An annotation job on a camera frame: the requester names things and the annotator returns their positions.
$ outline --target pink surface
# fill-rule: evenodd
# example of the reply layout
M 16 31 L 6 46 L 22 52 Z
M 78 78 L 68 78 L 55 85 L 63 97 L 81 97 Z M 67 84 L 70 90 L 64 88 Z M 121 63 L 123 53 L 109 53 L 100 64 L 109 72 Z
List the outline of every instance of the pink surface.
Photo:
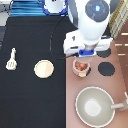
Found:
M 91 72 L 87 77 L 80 78 L 72 72 L 74 58 L 66 60 L 66 128 L 90 128 L 78 117 L 75 110 L 75 100 L 78 93 L 88 87 L 96 86 L 106 90 L 115 103 L 125 99 L 126 91 L 123 75 L 114 42 L 111 43 L 112 53 L 107 58 L 96 56 L 91 64 Z M 110 77 L 102 76 L 98 71 L 101 62 L 110 62 L 115 67 L 115 74 Z M 120 112 L 116 110 L 113 121 L 105 128 L 128 128 L 128 110 Z

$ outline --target cable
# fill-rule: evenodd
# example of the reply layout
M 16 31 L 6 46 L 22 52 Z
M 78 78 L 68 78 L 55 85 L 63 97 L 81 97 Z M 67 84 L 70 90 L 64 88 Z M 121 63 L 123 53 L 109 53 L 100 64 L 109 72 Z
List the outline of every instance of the cable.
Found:
M 6 9 L 5 4 L 3 4 L 3 2 L 1 2 L 1 1 L 0 1 L 0 3 L 4 6 L 4 9 L 5 9 L 4 11 L 6 11 L 6 12 L 8 13 L 8 15 L 9 15 L 9 12 L 8 12 L 8 10 Z
M 56 60 L 63 60 L 63 59 L 66 59 L 66 58 L 69 58 L 69 57 L 72 57 L 72 56 L 78 56 L 78 53 L 75 53 L 75 54 L 72 54 L 72 55 L 69 55 L 69 56 L 66 56 L 66 57 L 62 57 L 62 58 L 55 58 L 53 53 L 52 53 L 52 39 L 53 39 L 53 35 L 54 35 L 54 32 L 56 30 L 56 28 L 58 27 L 58 25 L 60 24 L 60 22 L 67 16 L 67 14 L 65 16 L 63 16 L 63 18 L 61 18 L 58 23 L 56 24 L 56 26 L 54 27 L 53 31 L 52 31 L 52 34 L 51 34 L 51 37 L 50 37 L 50 53 L 51 53 L 51 56 L 53 57 L 53 59 L 56 59 Z

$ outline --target ceramic bowl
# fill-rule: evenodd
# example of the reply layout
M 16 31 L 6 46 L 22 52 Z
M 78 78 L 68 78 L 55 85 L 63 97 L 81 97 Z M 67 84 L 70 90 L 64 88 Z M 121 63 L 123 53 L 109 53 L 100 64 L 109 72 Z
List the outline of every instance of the ceramic bowl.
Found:
M 87 87 L 76 98 L 76 112 L 87 125 L 101 128 L 108 125 L 114 118 L 115 110 L 111 96 L 99 87 Z

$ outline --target blue object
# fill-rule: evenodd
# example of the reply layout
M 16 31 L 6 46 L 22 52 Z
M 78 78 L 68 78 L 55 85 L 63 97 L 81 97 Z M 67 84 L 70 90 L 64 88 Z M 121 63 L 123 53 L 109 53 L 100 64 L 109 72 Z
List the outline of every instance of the blue object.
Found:
M 86 55 L 93 55 L 94 54 L 94 50 L 80 50 L 79 51 L 79 55 L 81 56 L 86 56 Z
M 10 16 L 47 16 L 47 10 L 43 11 L 45 0 L 13 0 Z M 60 14 L 67 12 L 67 8 L 62 10 Z
M 66 8 L 63 9 L 63 10 L 62 10 L 61 12 L 59 12 L 59 13 L 50 13 L 47 9 L 44 8 L 44 5 L 45 5 L 45 0 L 42 0 L 43 12 L 44 12 L 46 15 L 63 15 L 63 14 L 66 14 L 66 13 L 67 13 L 67 8 L 68 8 L 68 2 L 67 2 L 67 0 L 65 0 Z

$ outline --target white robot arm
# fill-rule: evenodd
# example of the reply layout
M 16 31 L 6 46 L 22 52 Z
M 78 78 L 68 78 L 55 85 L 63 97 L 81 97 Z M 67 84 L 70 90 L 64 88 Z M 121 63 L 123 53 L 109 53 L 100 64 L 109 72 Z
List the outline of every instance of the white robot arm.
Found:
M 78 29 L 66 34 L 64 53 L 88 56 L 96 54 L 96 51 L 107 50 L 113 39 L 105 39 L 103 33 L 119 2 L 120 0 L 68 0 L 69 19 Z

